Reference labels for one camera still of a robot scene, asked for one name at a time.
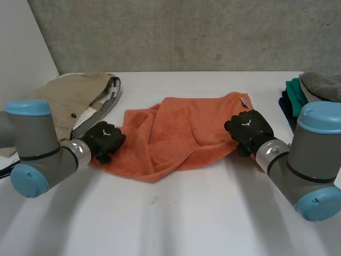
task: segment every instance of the white table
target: white table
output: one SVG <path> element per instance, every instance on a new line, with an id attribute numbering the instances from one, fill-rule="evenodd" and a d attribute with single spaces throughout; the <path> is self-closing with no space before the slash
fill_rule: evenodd
<path id="1" fill-rule="evenodd" d="M 299 72 L 115 74 L 124 92 L 105 120 L 116 125 L 126 109 L 148 108 L 165 97 L 238 91 L 249 93 L 278 138 L 292 139 L 278 98 Z M 341 213 L 305 221 L 266 175 L 236 154 L 154 184 L 89 167 L 36 199 L 21 197 L 9 179 L 0 183 L 5 256 L 341 255 L 340 238 Z"/>

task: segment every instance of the stack of folded clothes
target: stack of folded clothes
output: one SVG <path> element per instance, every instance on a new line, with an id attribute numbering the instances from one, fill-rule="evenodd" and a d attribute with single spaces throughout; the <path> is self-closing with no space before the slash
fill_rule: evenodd
<path id="1" fill-rule="evenodd" d="M 341 74 L 326 76 L 309 71 L 286 81 L 279 105 L 293 132 L 302 107 L 314 101 L 341 102 Z"/>

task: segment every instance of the gray concrete wall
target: gray concrete wall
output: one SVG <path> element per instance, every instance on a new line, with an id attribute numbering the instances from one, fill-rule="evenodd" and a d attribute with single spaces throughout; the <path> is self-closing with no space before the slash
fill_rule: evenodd
<path id="1" fill-rule="evenodd" d="M 340 72 L 339 0 L 28 0 L 61 74 Z"/>

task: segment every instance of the orange towel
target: orange towel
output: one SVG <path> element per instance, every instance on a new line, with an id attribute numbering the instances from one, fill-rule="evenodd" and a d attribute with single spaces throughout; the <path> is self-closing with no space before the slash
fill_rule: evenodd
<path id="1" fill-rule="evenodd" d="M 241 98 L 247 100 L 247 108 Z M 154 182 L 173 171 L 195 169 L 234 151 L 224 123 L 251 110 L 247 94 L 217 99 L 166 98 L 149 109 L 127 110 L 122 133 L 126 140 L 109 164 L 92 164 L 109 173 Z"/>

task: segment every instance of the black cable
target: black cable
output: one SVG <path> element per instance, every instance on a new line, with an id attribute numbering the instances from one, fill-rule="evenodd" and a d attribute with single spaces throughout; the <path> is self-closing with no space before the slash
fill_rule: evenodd
<path id="1" fill-rule="evenodd" d="M 13 168 L 19 163 L 20 163 L 20 160 L 16 161 L 15 163 L 13 163 L 13 164 L 11 164 L 11 165 L 3 168 L 3 169 L 1 169 L 0 170 L 0 179 L 8 177 L 11 174 Z"/>

